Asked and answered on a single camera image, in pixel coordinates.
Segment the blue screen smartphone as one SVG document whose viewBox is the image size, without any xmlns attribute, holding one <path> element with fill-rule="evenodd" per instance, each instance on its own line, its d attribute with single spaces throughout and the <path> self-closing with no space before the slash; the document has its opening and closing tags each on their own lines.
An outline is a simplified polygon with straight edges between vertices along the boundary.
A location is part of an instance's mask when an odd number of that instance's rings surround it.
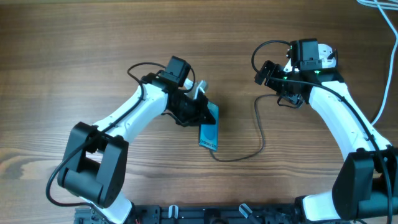
<svg viewBox="0 0 398 224">
<path fill-rule="evenodd" d="M 208 109 L 215 119 L 215 124 L 201 124 L 198 143 L 211 151 L 218 150 L 218 121 L 219 108 L 212 102 L 208 102 Z"/>
</svg>

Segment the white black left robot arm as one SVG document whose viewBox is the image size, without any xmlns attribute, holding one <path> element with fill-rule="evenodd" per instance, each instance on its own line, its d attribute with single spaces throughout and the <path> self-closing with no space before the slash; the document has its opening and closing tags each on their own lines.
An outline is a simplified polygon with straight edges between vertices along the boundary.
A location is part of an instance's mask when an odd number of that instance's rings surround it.
<svg viewBox="0 0 398 224">
<path fill-rule="evenodd" d="M 128 223 L 133 203 L 122 193 L 130 143 L 159 115 L 171 116 L 179 126 L 216 124 L 205 96 L 206 81 L 189 80 L 193 68 L 173 56 L 156 73 L 137 79 L 136 92 L 116 111 L 93 125 L 76 124 L 70 132 L 63 161 L 47 182 L 54 180 L 82 199 L 100 221 Z"/>
</svg>

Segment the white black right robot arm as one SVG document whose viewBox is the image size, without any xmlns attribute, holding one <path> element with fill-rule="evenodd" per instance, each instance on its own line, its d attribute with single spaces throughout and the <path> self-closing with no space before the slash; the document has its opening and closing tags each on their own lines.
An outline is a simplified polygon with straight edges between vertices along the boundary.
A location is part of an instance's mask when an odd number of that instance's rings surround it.
<svg viewBox="0 0 398 224">
<path fill-rule="evenodd" d="M 316 39 L 288 43 L 287 64 L 264 62 L 255 82 L 290 108 L 308 104 L 338 144 L 343 166 L 332 188 L 297 199 L 300 221 L 359 221 L 397 215 L 397 148 L 378 133 L 352 99 L 338 70 L 338 52 Z"/>
</svg>

